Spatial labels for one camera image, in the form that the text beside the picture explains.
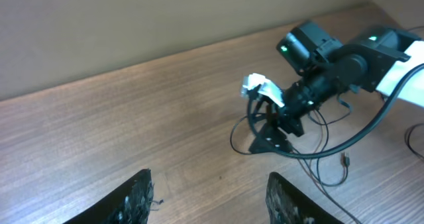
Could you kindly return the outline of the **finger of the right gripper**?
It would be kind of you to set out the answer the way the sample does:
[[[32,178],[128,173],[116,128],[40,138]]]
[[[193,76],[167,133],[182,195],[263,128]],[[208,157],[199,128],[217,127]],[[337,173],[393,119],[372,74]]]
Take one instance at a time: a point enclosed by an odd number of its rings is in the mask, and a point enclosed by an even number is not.
[[[252,154],[293,151],[291,142],[288,140],[286,134],[279,130],[279,128],[265,123],[258,134],[260,138],[256,137],[248,149]]]

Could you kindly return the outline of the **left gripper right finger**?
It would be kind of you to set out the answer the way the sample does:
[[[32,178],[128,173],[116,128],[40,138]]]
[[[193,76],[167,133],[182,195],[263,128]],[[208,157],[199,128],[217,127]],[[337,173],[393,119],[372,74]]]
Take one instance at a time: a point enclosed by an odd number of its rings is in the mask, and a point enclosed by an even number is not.
[[[277,172],[269,174],[266,205],[271,224],[343,224]]]

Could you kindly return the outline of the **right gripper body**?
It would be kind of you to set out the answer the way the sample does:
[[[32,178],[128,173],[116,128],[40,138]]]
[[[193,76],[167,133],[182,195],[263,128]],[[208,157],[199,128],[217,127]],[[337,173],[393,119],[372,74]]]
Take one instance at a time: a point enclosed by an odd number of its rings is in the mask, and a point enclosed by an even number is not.
[[[280,127],[288,134],[304,134],[301,118],[314,110],[317,90],[312,86],[293,84],[283,92],[284,106],[279,109]]]

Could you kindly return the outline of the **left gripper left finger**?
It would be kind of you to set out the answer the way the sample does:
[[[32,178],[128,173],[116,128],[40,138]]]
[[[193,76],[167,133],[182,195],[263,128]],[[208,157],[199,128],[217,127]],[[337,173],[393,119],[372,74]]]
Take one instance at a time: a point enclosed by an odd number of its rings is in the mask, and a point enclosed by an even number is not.
[[[68,223],[147,223],[164,203],[154,199],[151,170],[142,169]]]

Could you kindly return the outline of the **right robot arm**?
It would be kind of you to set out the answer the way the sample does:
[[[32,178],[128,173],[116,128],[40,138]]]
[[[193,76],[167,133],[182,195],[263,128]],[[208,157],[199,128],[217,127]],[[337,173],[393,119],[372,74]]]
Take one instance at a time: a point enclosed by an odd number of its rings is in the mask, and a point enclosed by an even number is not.
[[[260,74],[245,77],[242,94],[248,97],[246,117],[255,139],[251,154],[273,152],[298,159],[316,159],[340,152],[367,135],[390,110],[406,83],[423,71],[412,66],[422,38],[407,30],[381,25],[368,27],[342,44],[312,21],[294,27],[276,50],[294,69],[300,80],[287,89]],[[383,92],[383,84],[401,64],[408,72],[388,92],[388,100],[378,114],[359,133],[342,144],[315,154],[296,154],[288,134],[304,134],[301,118],[316,110],[326,100],[349,90]]]

